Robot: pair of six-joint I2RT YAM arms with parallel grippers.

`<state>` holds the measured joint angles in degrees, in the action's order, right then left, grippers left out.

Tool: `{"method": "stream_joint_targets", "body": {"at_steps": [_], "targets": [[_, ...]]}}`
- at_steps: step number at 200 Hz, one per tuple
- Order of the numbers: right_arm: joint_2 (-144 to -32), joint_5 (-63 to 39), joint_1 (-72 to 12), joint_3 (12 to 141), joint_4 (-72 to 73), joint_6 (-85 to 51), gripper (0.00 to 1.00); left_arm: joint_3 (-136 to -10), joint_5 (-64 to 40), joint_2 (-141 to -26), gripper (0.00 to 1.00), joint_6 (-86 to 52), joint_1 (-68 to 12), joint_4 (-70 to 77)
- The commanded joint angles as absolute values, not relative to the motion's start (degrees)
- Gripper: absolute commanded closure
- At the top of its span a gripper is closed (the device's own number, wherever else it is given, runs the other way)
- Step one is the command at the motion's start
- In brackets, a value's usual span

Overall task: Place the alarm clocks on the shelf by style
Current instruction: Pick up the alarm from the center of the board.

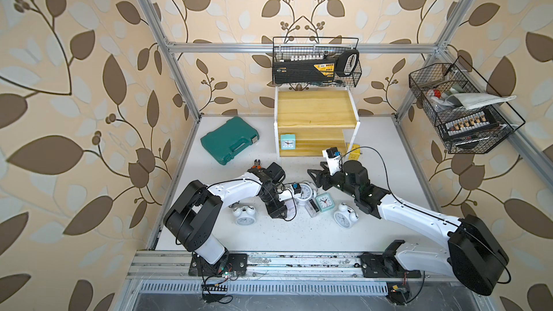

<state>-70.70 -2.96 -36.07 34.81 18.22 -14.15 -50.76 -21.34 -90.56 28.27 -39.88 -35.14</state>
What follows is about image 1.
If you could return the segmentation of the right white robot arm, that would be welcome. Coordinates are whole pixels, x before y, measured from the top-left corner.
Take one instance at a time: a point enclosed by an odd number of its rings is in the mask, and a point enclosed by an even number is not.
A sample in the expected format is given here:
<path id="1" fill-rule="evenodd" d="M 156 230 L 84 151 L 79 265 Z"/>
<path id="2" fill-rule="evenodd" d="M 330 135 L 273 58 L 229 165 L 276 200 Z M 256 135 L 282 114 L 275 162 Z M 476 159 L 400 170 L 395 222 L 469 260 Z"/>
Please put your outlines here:
<path id="1" fill-rule="evenodd" d="M 400 224 L 437 243 L 436 248 L 399 242 L 394 260 L 407 270 L 452 276 L 478 295 L 490 296 L 507 272 L 509 257 L 486 224 L 475 215 L 454 217 L 437 213 L 396 197 L 371 183 L 358 161 L 340 168 L 308 170 L 318 188 L 335 188 L 354 198 L 365 214 Z"/>

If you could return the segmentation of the transparent grey square clock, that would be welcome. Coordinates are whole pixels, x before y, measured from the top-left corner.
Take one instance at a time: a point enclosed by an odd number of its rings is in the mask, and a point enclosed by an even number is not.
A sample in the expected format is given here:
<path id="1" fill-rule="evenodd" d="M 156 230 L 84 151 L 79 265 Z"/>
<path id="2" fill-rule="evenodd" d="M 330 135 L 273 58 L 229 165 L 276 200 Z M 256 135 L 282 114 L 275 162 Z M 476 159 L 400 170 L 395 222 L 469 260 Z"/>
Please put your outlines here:
<path id="1" fill-rule="evenodd" d="M 305 209 L 311 217 L 317 217 L 321 212 L 316 201 L 314 200 L 309 200 L 308 202 L 306 202 Z"/>

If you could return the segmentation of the lilac square alarm clock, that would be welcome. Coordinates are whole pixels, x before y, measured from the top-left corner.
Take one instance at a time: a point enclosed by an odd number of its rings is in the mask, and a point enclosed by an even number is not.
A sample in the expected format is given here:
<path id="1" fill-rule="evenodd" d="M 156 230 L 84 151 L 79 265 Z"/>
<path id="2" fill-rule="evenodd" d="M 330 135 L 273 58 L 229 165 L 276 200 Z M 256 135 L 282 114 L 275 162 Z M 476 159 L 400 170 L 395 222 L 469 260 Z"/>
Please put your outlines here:
<path id="1" fill-rule="evenodd" d="M 292 201 L 286 202 L 285 205 L 287 207 L 287 215 L 285 217 L 285 220 L 286 221 L 292 221 L 293 219 L 295 219 L 296 214 L 298 212 L 297 211 L 297 206 Z"/>

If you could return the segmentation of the small mint square clock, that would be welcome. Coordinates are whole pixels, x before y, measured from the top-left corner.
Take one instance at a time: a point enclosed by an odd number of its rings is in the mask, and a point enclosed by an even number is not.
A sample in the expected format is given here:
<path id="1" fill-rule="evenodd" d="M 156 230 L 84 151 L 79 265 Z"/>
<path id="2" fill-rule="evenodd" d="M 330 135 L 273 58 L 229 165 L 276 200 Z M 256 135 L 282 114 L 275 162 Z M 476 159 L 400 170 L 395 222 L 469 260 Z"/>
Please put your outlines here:
<path id="1" fill-rule="evenodd" d="M 318 209 L 321 213 L 333 210 L 336 206 L 334 199 L 328 192 L 317 195 L 315 197 L 315 203 L 317 204 Z"/>

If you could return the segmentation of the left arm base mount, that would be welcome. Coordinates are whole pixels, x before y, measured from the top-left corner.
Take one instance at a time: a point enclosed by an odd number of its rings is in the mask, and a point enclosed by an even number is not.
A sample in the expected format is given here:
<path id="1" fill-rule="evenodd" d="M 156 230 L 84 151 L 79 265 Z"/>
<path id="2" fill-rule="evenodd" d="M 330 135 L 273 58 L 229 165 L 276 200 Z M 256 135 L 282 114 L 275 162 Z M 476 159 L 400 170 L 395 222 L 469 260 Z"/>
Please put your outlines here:
<path id="1" fill-rule="evenodd" d="M 189 276 L 237 278 L 246 275 L 248 255 L 226 251 L 216 263 L 208 263 L 198 253 L 192 254 Z"/>

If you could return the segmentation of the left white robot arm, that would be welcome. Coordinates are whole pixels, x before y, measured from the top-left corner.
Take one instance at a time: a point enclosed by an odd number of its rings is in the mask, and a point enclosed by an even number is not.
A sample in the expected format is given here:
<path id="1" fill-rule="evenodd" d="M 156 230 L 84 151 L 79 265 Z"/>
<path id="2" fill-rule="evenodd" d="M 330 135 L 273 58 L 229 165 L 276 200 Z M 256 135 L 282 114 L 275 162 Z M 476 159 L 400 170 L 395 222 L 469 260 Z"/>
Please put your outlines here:
<path id="1" fill-rule="evenodd" d="M 269 217 L 288 220 L 287 203 L 293 196 L 282 189 L 284 180 L 284 169 L 272 163 L 267 168 L 254 166 L 237 178 L 210 186 L 191 181 L 166 212 L 163 224 L 188 252 L 196 253 L 211 266 L 221 265 L 228 250 L 213 236 L 220 210 L 258 197 Z"/>

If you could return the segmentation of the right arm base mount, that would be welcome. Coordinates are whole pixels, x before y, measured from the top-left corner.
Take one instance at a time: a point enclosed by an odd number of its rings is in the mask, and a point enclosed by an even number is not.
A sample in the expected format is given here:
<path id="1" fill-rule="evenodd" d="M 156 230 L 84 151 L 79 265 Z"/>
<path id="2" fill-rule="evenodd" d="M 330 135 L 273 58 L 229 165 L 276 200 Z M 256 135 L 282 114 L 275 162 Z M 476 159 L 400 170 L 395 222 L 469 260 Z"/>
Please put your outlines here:
<path id="1" fill-rule="evenodd" d="M 397 250 L 404 240 L 394 240 L 383 253 L 365 252 L 358 256 L 364 278 L 421 278 L 419 270 L 405 270 L 396 259 Z"/>

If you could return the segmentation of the mint square alarm clock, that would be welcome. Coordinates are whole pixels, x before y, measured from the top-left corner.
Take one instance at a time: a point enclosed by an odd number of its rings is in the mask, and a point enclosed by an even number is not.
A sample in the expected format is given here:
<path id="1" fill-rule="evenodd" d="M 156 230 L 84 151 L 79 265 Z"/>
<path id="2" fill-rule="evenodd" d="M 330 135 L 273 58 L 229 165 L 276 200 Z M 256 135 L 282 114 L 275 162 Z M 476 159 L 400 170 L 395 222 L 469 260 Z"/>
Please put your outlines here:
<path id="1" fill-rule="evenodd" d="M 291 151 L 296 149 L 296 135 L 295 134 L 283 134 L 280 136 L 281 150 Z"/>

